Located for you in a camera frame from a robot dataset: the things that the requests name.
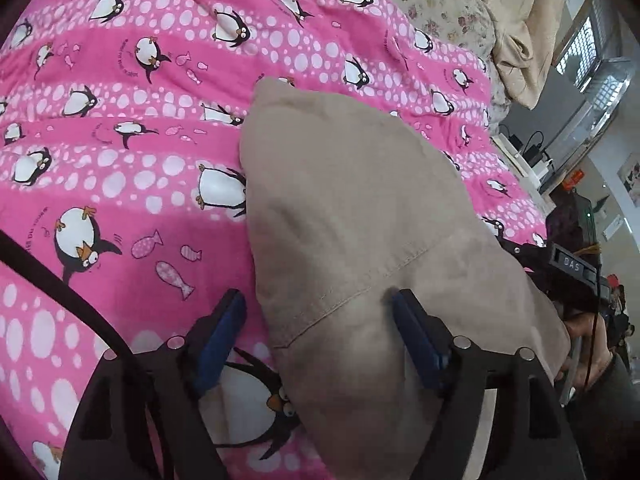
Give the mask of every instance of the khaki cloth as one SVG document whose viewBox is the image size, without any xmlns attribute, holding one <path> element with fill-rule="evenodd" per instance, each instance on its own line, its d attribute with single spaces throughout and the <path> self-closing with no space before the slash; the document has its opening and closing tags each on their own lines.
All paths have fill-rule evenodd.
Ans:
<svg viewBox="0 0 640 480">
<path fill-rule="evenodd" d="M 553 305 L 478 220 L 455 168 L 400 119 L 267 78 L 241 161 L 273 355 L 338 479 L 406 480 L 438 415 L 390 287 L 411 288 L 454 335 L 493 351 L 529 346 L 549 377 L 558 371 L 569 338 Z"/>
<path fill-rule="evenodd" d="M 538 103 L 556 45 L 565 0 L 482 0 L 495 25 L 494 61 L 511 98 Z"/>
</svg>

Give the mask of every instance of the penguin beak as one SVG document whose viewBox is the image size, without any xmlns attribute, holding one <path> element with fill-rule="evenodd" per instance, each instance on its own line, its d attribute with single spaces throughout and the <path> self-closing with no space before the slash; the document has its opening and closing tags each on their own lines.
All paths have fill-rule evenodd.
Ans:
<svg viewBox="0 0 640 480">
<path fill-rule="evenodd" d="M 76 247 L 76 251 L 78 252 L 78 258 L 80 258 L 80 260 L 84 262 L 89 258 L 89 255 L 91 254 L 91 247 L 89 247 L 86 242 L 83 241 L 82 248 Z"/>
<path fill-rule="evenodd" d="M 267 400 L 267 406 L 271 408 L 274 412 L 279 413 L 282 411 L 282 407 L 283 407 L 282 399 L 278 394 L 273 394 Z"/>
</svg>

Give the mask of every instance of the orange object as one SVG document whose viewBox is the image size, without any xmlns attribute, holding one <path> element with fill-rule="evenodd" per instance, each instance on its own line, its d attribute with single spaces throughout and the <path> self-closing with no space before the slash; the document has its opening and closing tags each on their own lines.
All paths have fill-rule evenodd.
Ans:
<svg viewBox="0 0 640 480">
<path fill-rule="evenodd" d="M 584 177 L 583 170 L 575 170 L 571 175 L 562 181 L 562 187 L 565 191 L 571 191 Z"/>
</svg>

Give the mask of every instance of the dark sleeve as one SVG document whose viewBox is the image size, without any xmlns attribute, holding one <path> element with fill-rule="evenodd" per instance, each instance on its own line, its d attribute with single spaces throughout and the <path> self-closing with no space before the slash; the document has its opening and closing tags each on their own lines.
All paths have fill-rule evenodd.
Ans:
<svg viewBox="0 0 640 480">
<path fill-rule="evenodd" d="M 613 478 L 638 446 L 640 399 L 618 356 L 566 409 L 589 480 Z"/>
</svg>

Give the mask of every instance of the bed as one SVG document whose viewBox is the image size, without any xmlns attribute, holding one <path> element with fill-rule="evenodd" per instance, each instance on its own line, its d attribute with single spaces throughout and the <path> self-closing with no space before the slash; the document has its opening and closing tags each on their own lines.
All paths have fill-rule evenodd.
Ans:
<svg viewBox="0 0 640 480">
<path fill-rule="evenodd" d="M 0 50 L 0 228 L 135 352 L 242 290 L 229 363 L 258 371 L 228 367 L 209 433 L 232 478 L 330 478 L 274 389 L 255 300 L 238 155 L 253 86 L 270 76 L 396 115 L 460 172 L 479 221 L 543 244 L 542 215 L 490 145 L 492 42 L 480 0 L 32 0 Z M 55 479 L 106 346 L 5 268 L 0 336 L 0 415 Z M 264 399 L 249 424 L 254 392 L 277 409 Z"/>
</svg>

